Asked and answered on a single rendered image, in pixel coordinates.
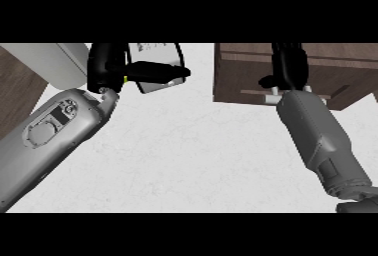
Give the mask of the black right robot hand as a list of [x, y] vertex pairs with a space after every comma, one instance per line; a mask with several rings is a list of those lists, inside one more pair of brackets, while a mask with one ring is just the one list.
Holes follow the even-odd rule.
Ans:
[[272, 44], [273, 74], [259, 80], [265, 89], [303, 90], [309, 80], [307, 54], [300, 43]]

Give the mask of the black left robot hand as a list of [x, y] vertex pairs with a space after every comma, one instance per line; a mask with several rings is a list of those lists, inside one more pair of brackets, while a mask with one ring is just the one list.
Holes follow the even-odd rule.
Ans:
[[188, 78], [185, 66], [138, 61], [127, 64], [130, 43], [93, 43], [87, 60], [87, 90], [101, 94], [107, 88], [117, 93], [126, 82], [166, 84], [176, 78]]

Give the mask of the brown wooden drawer front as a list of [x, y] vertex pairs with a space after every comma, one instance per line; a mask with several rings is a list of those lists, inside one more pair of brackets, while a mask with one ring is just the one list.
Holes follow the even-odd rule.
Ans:
[[[270, 93], [259, 80], [272, 74], [272, 64], [225, 60], [217, 64], [214, 101], [263, 105], [263, 95]], [[349, 67], [309, 66], [313, 92], [327, 98], [331, 110], [344, 110], [378, 90], [378, 63], [349, 62]]]

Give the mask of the brown wooden cabinet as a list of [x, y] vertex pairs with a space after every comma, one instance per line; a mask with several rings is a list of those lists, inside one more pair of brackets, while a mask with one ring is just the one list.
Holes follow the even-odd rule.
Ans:
[[[378, 63], [378, 43], [304, 43], [310, 65], [349, 67], [349, 62]], [[216, 43], [214, 77], [217, 64], [225, 61], [266, 62], [272, 64], [270, 43]]]

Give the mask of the pale grey appliance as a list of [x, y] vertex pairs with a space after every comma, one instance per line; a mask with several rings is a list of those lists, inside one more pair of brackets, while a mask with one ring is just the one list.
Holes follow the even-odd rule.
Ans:
[[0, 43], [0, 46], [59, 90], [87, 83], [84, 43]]

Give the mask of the brown wooden panel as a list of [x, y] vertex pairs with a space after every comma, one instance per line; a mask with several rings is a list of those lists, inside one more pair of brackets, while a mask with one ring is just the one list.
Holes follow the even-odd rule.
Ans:
[[47, 81], [0, 46], [0, 139], [30, 116]]

